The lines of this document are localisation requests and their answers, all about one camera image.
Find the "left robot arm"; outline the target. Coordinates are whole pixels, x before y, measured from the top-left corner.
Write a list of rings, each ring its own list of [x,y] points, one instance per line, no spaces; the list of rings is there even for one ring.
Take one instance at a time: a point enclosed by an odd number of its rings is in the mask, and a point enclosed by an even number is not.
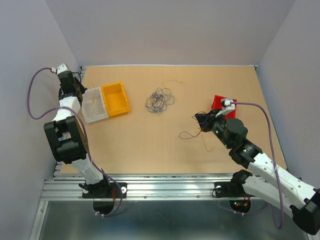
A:
[[[73,166],[82,175],[85,182],[79,187],[83,198],[106,198],[111,194],[111,184],[90,160],[88,140],[77,120],[87,89],[65,65],[58,67],[57,77],[59,108],[55,118],[43,126],[52,154],[57,162]]]

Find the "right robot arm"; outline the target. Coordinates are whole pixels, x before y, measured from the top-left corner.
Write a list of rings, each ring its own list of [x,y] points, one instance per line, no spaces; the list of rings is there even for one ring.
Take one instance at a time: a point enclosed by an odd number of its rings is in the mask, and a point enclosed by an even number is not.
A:
[[[230,181],[235,195],[258,197],[290,216],[304,232],[316,235],[320,230],[320,190],[276,164],[258,146],[247,139],[248,129],[237,118],[226,119],[218,109],[196,113],[203,132],[213,132],[229,149],[229,156],[244,169]]]

